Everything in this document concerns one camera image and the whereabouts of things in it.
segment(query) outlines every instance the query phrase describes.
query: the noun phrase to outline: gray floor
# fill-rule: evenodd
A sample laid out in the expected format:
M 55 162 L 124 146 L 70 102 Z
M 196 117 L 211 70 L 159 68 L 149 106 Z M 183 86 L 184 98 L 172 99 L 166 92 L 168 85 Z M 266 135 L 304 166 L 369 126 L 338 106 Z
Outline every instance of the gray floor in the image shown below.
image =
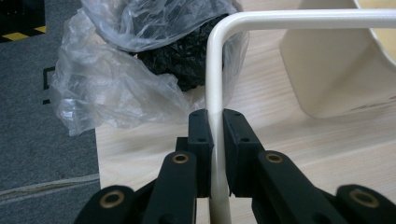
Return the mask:
M 46 0 L 47 33 L 0 44 L 0 223 L 73 223 L 99 190 L 94 131 L 70 137 L 43 89 L 79 0 Z

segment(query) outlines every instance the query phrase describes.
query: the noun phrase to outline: clear plastic bag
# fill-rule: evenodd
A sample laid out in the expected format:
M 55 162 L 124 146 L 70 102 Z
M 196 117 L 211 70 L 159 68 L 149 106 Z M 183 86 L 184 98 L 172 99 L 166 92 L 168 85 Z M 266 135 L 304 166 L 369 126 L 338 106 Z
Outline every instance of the clear plastic bag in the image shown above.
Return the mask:
M 236 12 L 231 0 L 82 0 L 96 32 L 119 49 L 168 45 L 203 23 Z
M 232 96 L 248 45 L 248 34 L 225 44 L 224 102 Z M 49 98 L 58 118 L 76 135 L 100 126 L 133 128 L 145 122 L 181 123 L 205 105 L 205 87 L 183 92 L 170 74 L 156 76 L 135 57 L 96 33 L 80 9 L 64 26 Z

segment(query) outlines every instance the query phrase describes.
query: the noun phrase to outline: beige container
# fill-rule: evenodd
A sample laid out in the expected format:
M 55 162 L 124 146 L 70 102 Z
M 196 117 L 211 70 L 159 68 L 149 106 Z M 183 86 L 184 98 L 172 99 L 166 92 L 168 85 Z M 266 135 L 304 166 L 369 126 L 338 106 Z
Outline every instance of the beige container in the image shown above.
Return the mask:
M 396 8 L 396 0 L 303 0 L 300 9 Z M 280 50 L 303 111 L 315 118 L 396 105 L 396 30 L 288 30 Z

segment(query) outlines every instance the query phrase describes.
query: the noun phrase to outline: wooden table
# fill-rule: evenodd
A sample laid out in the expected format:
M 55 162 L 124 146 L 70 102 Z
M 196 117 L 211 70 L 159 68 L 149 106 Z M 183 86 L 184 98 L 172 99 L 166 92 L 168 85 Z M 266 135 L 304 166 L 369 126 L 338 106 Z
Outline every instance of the wooden table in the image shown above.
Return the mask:
M 299 1 L 243 0 L 246 11 L 295 9 Z M 250 32 L 244 67 L 228 108 L 243 113 L 267 150 L 288 155 L 313 182 L 334 194 L 360 184 L 396 203 L 396 106 L 313 119 L 299 107 L 279 42 L 285 31 Z M 139 189 L 159 173 L 186 125 L 148 123 L 131 130 L 96 129 L 101 187 Z M 249 199 L 231 198 L 233 223 L 255 223 Z M 207 200 L 198 200 L 197 223 L 208 223 Z

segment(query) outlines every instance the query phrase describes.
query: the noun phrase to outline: white metal pipe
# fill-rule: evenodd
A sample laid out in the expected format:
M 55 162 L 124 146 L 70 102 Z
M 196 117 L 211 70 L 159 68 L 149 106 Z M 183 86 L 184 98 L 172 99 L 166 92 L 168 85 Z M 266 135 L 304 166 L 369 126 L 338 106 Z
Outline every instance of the white metal pipe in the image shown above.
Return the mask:
M 310 9 L 235 13 L 212 30 L 206 49 L 205 104 L 213 134 L 210 222 L 231 223 L 222 125 L 222 46 L 248 30 L 396 28 L 395 9 Z

